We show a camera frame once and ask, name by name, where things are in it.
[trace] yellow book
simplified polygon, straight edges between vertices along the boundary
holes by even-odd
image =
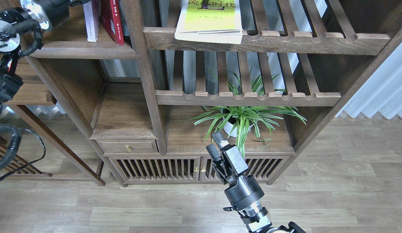
[[[177,40],[241,44],[238,0],[182,0]]]

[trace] red book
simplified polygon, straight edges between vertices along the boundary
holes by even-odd
[[[117,45],[124,45],[118,0],[100,1],[100,22]]]

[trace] white book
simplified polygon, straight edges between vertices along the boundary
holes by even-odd
[[[182,0],[174,37],[185,41],[241,44],[242,30],[239,0]]]
[[[92,0],[83,4],[83,10],[86,20],[87,41],[96,42],[99,34],[100,0]]]

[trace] spider plant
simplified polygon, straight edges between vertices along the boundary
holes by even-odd
[[[241,83],[240,78],[236,73],[233,73],[236,77],[238,84]],[[239,85],[232,84],[228,82],[229,90],[234,94],[239,94]],[[259,95],[264,95],[264,87],[262,76],[259,75],[257,78],[251,80],[251,89],[253,92]],[[284,89],[276,89],[275,91],[285,92]],[[270,132],[269,139],[262,139],[260,141],[269,141],[266,145],[270,144],[272,139],[272,130],[275,130],[274,126],[279,126],[275,119],[282,120],[283,118],[278,115],[290,115],[293,117],[298,117],[304,124],[306,124],[306,119],[297,113],[296,107],[288,106],[213,106],[211,108],[206,108],[203,106],[205,113],[198,115],[191,120],[197,119],[194,125],[198,125],[204,121],[212,120],[212,123],[207,131],[207,135],[204,140],[210,136],[210,134],[220,131],[224,128],[224,125],[232,119],[234,122],[229,135],[236,130],[237,139],[236,146],[240,150],[241,155],[244,157],[244,142],[247,138],[247,133],[249,132],[250,125],[254,126],[254,134],[259,139],[260,129],[259,122],[265,125],[265,127]]]

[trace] wooden cabinet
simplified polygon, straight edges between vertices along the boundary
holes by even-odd
[[[123,185],[217,181],[205,149],[206,126],[184,118],[200,114],[201,105],[297,106],[307,125],[286,117],[268,147],[254,135],[247,139],[249,174],[271,184],[401,43],[402,0],[326,0],[322,17],[313,0],[301,0],[312,31],[298,30],[289,0],[275,0],[282,31],[270,29],[264,1],[250,2],[242,11],[255,29],[243,31],[240,45],[175,40],[180,0],[170,0],[164,27],[158,0],[121,0],[131,46],[116,46],[102,28],[98,42],[86,42],[82,9],[73,7],[70,21],[46,32],[43,49],[27,59]],[[13,4],[2,0],[0,10]],[[165,50],[174,50],[171,77]],[[192,93],[183,89],[184,50],[196,50]],[[217,57],[216,93],[206,88],[206,51]],[[226,51],[237,52],[239,96],[228,91]],[[248,85],[247,52],[257,56],[264,95]],[[277,53],[284,94],[274,90],[266,52]],[[287,53],[297,53],[294,71]],[[140,83],[109,83],[98,59],[136,60]]]

